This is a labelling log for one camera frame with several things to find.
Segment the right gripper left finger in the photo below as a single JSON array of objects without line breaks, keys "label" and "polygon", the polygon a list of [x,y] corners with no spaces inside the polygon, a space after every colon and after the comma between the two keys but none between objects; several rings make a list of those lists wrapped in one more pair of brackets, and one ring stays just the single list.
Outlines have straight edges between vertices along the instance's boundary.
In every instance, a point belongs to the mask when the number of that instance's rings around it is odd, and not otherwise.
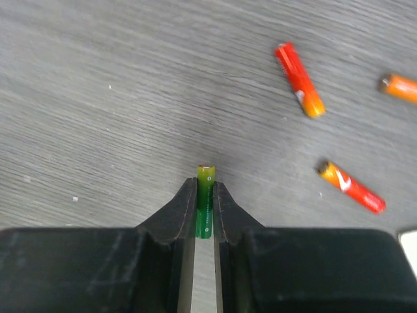
[{"label": "right gripper left finger", "polygon": [[197,182],[136,227],[1,232],[2,312],[189,312]]}]

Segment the green battery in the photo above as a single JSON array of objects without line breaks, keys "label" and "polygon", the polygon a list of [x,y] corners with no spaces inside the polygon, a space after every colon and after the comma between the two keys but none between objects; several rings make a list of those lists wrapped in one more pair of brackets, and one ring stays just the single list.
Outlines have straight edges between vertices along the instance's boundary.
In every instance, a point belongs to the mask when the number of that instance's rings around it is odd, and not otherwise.
[{"label": "green battery", "polygon": [[195,236],[209,239],[212,235],[213,188],[216,168],[200,164],[197,167],[197,211]]}]

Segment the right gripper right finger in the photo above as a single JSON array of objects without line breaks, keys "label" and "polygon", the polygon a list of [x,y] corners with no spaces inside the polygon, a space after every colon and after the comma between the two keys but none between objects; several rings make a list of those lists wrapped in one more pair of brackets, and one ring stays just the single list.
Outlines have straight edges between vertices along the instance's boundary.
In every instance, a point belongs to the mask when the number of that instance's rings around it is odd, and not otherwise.
[{"label": "right gripper right finger", "polygon": [[213,190],[218,312],[415,312],[416,278],[389,233],[269,228]]}]

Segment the white remote battery cover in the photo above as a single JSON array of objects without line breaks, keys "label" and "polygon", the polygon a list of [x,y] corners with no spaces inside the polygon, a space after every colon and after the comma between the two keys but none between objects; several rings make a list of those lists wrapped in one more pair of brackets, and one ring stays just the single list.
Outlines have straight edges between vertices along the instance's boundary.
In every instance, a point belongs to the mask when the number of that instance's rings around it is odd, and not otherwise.
[{"label": "white remote battery cover", "polygon": [[417,230],[402,231],[397,235],[397,238],[414,276],[417,276]]}]

